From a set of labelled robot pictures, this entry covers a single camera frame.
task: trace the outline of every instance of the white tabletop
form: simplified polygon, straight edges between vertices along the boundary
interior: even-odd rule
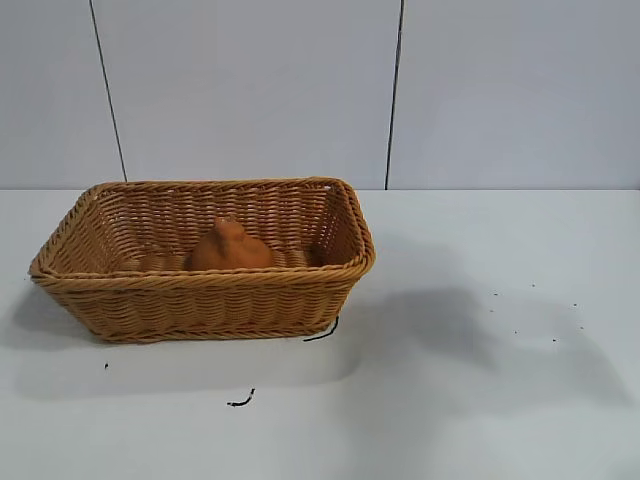
[[[361,192],[332,336],[149,346],[28,280],[78,193],[0,192],[0,478],[640,479],[640,192]]]

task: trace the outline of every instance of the wicker basket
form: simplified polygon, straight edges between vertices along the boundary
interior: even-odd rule
[[[220,215],[268,244],[276,266],[132,271],[150,252],[188,254]],[[328,328],[374,259],[340,180],[109,183],[82,194],[29,274],[107,341],[268,338]]]

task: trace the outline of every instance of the basket rim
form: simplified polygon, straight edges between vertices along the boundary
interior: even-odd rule
[[[334,186],[344,190],[347,197],[347,207],[350,216],[355,220],[360,252],[349,262],[339,265],[324,265],[322,267],[270,267],[263,269],[233,269],[233,270],[206,270],[206,271],[157,271],[135,272],[114,271],[109,273],[74,272],[60,273],[46,267],[48,259],[63,247],[64,241],[73,230],[73,227],[82,218],[83,214],[94,205],[97,195],[113,190],[140,190],[156,189],[158,186],[167,189],[194,188],[259,188],[260,186],[274,185],[318,185]],[[356,281],[366,274],[375,262],[375,249],[371,233],[362,214],[360,203],[355,190],[347,182],[331,177],[306,177],[306,178],[282,178],[282,179],[255,179],[255,180],[220,180],[220,181],[136,181],[136,182],[106,182],[97,184],[85,190],[60,221],[56,230],[50,235],[47,242],[31,262],[29,275],[36,283],[48,286],[65,286],[65,289],[84,290],[112,289],[112,288],[145,288],[152,284],[162,288],[165,284],[175,286],[177,280],[184,279],[189,285],[216,284],[299,284],[322,281]]]

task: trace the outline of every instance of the orange toy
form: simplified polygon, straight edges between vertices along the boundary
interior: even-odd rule
[[[233,220],[216,218],[214,227],[198,242],[185,263],[187,270],[234,270],[268,268],[273,252]]]

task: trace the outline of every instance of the black wire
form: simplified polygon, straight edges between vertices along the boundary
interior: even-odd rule
[[[329,335],[333,335],[333,332],[335,332],[336,328],[338,328],[338,320],[340,320],[340,315],[336,317],[336,321],[333,324],[333,328],[328,333],[318,335],[317,337],[305,338],[303,342],[313,342],[314,340],[320,340],[321,338],[326,338]]]
[[[244,402],[227,402],[227,405],[229,405],[230,407],[244,407],[247,403],[249,403],[251,401],[255,391],[256,391],[256,389],[252,388],[251,389],[251,393],[249,393],[249,396],[247,397],[247,399]]]

